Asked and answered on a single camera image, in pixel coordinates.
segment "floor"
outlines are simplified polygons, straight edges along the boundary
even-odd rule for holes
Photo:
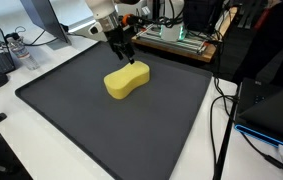
[[[236,27],[235,24],[230,28],[229,33],[226,36],[225,50],[221,57],[221,64],[220,64],[221,78],[226,80],[231,80],[233,73],[235,72],[236,68],[239,66],[240,62],[245,56],[254,34],[255,33],[253,32],[253,30],[239,29]],[[181,63],[210,70],[213,72],[217,70],[218,63],[215,61],[213,63],[206,64],[206,63],[194,61],[192,59],[166,54],[157,50],[147,49],[144,47],[137,46],[137,49],[141,51],[147,51],[149,53],[154,53],[166,59],[178,61]],[[264,68],[264,70],[262,70],[262,72],[258,75],[257,79],[264,82],[269,82],[273,78],[282,59],[283,59],[283,51],[280,52],[276,56],[276,58],[266,68]],[[1,179],[7,179],[7,180],[32,179],[27,173],[27,171],[24,169],[20,161],[17,159],[15,154],[12,152],[10,147],[4,141],[0,143],[0,164],[15,165],[15,167],[19,168],[19,170],[14,173],[10,173],[10,174],[0,173],[0,180]]]

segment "table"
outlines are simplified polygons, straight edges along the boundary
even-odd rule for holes
[[[222,36],[224,36],[226,34],[226,32],[228,31],[228,29],[231,25],[231,22],[234,19],[236,13],[237,13],[237,10],[238,9],[236,7],[231,8],[230,11],[229,11],[230,16],[227,16],[224,19],[224,21],[222,22],[222,24],[220,26],[220,33],[222,34]],[[159,50],[162,50],[162,51],[178,54],[178,55],[181,55],[181,56],[185,56],[185,57],[188,57],[188,58],[192,58],[192,59],[196,59],[196,60],[204,61],[204,62],[210,62],[212,60],[212,58],[214,57],[216,51],[217,51],[217,48],[212,44],[208,45],[206,50],[201,55],[198,55],[195,52],[189,53],[187,51],[178,50],[178,49],[173,48],[173,47],[167,47],[167,46],[164,46],[162,44],[152,43],[152,42],[149,42],[149,41],[143,41],[142,39],[138,39],[136,36],[134,36],[132,38],[132,42],[135,43],[135,44],[147,46],[147,47],[150,47],[150,48],[159,49]]]
[[[22,66],[11,72],[10,81],[0,88],[0,112],[8,116],[0,123],[0,133],[33,179],[113,179],[66,136],[14,94],[17,88],[96,43],[82,37],[70,39],[72,46],[55,51],[47,46],[28,48],[41,64],[41,68],[29,71]],[[229,95],[233,95],[237,88],[235,84],[224,80],[220,81],[220,87]],[[211,82],[171,179],[212,179],[213,156],[208,120],[210,105],[217,96],[219,94]],[[213,117],[216,150],[219,152],[228,120],[222,101],[215,104]],[[257,145],[263,147],[263,150],[271,149],[264,143]],[[263,161],[236,131],[232,131],[223,178],[283,179],[280,170]]]

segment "sponge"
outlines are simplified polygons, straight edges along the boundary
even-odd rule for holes
[[[127,64],[123,68],[104,77],[108,93],[115,99],[123,99],[135,88],[150,80],[150,68],[140,61]]]

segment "black mat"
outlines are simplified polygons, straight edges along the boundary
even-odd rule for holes
[[[211,73],[136,53],[150,81],[123,100],[103,78],[123,67],[98,43],[19,88],[16,94],[116,179],[169,179],[205,96]]]

